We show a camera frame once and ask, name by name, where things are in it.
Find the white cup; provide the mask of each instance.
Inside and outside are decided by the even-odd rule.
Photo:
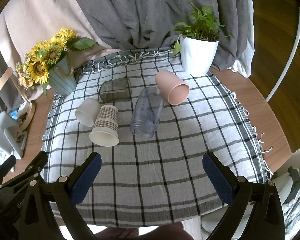
[[[100,104],[93,98],[84,100],[74,112],[75,117],[85,126],[92,127],[100,111]]]
[[[100,146],[112,147],[119,143],[118,109],[112,105],[103,105],[89,135],[90,140]]]

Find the gray transparent cup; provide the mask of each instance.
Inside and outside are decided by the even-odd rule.
[[[130,101],[130,79],[124,77],[104,82],[99,89],[99,95],[105,103]]]
[[[158,128],[164,97],[155,87],[147,87],[140,93],[134,107],[130,131],[143,139],[150,139]]]

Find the metal flower vase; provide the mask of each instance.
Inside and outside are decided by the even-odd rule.
[[[49,85],[63,97],[70,95],[77,87],[68,55],[49,70]]]

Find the ribbed white pot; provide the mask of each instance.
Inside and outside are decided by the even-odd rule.
[[[180,36],[181,62],[184,71],[194,77],[204,76],[214,59],[219,41],[202,41]]]

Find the sunflower bouquet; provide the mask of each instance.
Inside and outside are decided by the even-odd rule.
[[[62,28],[50,40],[37,42],[25,54],[25,61],[16,64],[19,85],[33,89],[39,83],[45,94],[49,84],[49,71],[66,57],[67,51],[88,49],[96,43],[89,38],[77,38],[75,35],[74,30]]]

